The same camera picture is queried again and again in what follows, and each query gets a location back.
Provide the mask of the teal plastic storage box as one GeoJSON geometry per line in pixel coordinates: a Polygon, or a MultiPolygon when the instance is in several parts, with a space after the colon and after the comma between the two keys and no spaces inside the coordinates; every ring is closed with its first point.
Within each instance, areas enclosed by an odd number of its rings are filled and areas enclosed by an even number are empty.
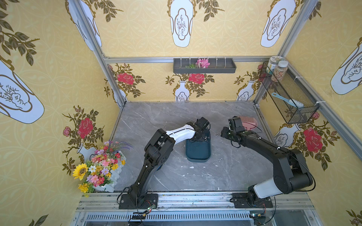
{"type": "Polygon", "coordinates": [[[201,141],[186,140],[186,157],[193,163],[205,163],[211,157],[210,131],[206,129],[205,137],[201,141]]]}

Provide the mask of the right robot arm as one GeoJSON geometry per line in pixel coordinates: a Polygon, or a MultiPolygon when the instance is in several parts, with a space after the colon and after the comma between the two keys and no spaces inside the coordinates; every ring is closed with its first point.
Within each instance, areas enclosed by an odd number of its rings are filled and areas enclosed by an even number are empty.
{"type": "Polygon", "coordinates": [[[253,131],[236,132],[224,127],[221,137],[256,151],[273,164],[272,178],[251,187],[251,192],[259,199],[290,194],[316,185],[305,158],[299,150],[279,147],[253,131]]]}

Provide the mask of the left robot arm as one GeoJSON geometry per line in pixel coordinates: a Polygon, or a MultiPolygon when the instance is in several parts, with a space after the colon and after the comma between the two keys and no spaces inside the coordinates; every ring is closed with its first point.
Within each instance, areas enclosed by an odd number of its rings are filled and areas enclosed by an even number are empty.
{"type": "Polygon", "coordinates": [[[167,161],[173,147],[185,140],[204,142],[208,132],[209,121],[204,117],[198,119],[195,123],[188,122],[184,126],[171,131],[157,130],[145,146],[142,169],[127,194],[136,200],[145,196],[149,180],[154,172],[167,161]]]}

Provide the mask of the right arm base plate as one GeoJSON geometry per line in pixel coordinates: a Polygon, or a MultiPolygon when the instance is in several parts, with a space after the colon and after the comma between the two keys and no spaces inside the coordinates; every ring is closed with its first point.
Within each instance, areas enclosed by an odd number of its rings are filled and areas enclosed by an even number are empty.
{"type": "Polygon", "coordinates": [[[249,193],[232,193],[230,202],[235,208],[273,208],[270,197],[259,198],[255,194],[249,193]]]}

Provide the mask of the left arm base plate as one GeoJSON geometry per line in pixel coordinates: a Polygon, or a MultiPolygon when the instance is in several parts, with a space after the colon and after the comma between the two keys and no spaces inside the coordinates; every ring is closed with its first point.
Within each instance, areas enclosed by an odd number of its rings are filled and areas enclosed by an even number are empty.
{"type": "Polygon", "coordinates": [[[147,209],[152,205],[157,207],[158,194],[145,194],[139,198],[133,197],[130,194],[122,194],[119,198],[119,209],[120,210],[131,210],[131,209],[147,209]]]}

